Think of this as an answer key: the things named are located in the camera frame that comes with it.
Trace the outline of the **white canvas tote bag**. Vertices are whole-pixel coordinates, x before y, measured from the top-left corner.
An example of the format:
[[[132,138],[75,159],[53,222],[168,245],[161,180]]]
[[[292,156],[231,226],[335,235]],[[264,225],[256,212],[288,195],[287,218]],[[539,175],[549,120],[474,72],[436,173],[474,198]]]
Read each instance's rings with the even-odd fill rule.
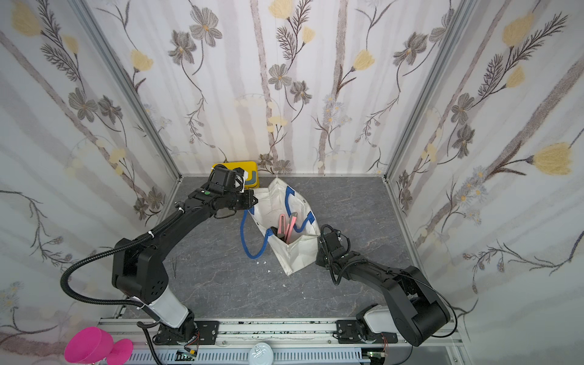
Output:
[[[250,259],[260,258],[266,249],[272,249],[287,276],[315,263],[318,249],[320,229],[316,216],[309,202],[294,188],[282,179],[274,179],[268,187],[254,189],[258,204],[244,211],[240,225],[240,239],[245,254]],[[291,235],[291,243],[287,244],[284,237],[278,239],[272,234],[271,227],[278,227],[280,214],[287,215],[287,221],[292,213],[297,213],[295,232]],[[262,247],[252,254],[246,244],[246,219],[252,219],[262,234]]]

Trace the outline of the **pink utility knife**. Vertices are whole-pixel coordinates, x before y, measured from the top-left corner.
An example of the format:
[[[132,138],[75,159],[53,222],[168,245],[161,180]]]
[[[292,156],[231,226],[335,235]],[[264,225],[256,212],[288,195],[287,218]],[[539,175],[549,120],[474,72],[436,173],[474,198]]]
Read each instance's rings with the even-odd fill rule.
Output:
[[[287,233],[287,215],[280,214],[278,217],[277,236],[282,238]]]
[[[297,213],[294,212],[290,215],[288,222],[287,222],[287,228],[284,234],[284,241],[285,243],[289,244],[291,243],[291,235],[293,234],[293,232],[295,232],[295,224],[297,221]]]

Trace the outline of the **black utility knife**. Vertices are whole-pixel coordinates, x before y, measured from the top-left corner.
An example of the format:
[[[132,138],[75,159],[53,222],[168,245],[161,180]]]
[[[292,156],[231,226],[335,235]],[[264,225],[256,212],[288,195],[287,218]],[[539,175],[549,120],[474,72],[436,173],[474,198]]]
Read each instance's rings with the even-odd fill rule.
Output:
[[[271,227],[270,230],[272,231],[272,234],[277,237],[278,239],[282,238],[282,235],[280,233],[280,231],[278,230],[278,228],[276,227]]]

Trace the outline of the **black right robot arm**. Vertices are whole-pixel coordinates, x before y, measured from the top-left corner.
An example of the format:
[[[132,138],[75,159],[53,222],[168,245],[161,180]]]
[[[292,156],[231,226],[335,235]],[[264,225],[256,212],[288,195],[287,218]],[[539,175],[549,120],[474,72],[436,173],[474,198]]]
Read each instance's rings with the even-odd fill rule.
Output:
[[[450,305],[418,268],[374,262],[351,249],[350,239],[328,224],[321,229],[316,264],[328,270],[335,286],[357,281],[381,293],[395,328],[410,345],[418,347],[450,322]]]

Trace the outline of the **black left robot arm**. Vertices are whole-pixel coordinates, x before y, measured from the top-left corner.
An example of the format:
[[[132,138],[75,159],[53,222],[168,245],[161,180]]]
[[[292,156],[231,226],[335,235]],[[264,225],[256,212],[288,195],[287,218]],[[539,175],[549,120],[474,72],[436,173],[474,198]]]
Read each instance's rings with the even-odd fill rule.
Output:
[[[137,301],[154,321],[158,331],[155,345],[188,345],[199,334],[193,312],[183,305],[169,287],[164,261],[174,247],[197,226],[222,209],[247,210],[257,204],[251,190],[245,189],[247,172],[223,164],[214,167],[207,181],[188,197],[176,203],[176,211],[155,226],[135,246],[122,239],[113,255],[113,286]]]

